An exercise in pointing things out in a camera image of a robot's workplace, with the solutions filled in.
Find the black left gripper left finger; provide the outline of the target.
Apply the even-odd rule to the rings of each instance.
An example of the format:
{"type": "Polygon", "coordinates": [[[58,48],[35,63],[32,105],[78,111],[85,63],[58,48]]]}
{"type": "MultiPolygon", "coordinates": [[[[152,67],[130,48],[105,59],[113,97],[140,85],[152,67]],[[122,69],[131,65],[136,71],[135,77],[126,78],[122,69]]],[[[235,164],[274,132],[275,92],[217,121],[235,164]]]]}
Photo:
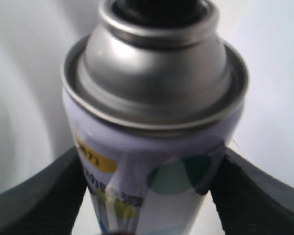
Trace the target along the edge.
{"type": "Polygon", "coordinates": [[[86,191],[72,147],[45,169],[0,194],[0,235],[69,235],[86,191]]]}

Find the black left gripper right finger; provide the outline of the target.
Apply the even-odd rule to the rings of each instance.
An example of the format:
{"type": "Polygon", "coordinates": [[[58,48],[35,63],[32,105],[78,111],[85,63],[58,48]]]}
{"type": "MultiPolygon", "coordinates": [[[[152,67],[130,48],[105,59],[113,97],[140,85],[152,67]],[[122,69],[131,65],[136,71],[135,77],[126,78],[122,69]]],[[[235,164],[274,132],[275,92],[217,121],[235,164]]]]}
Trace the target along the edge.
{"type": "Polygon", "coordinates": [[[211,192],[225,234],[294,235],[293,187],[230,148],[203,155],[211,164],[198,192],[211,192]]]}

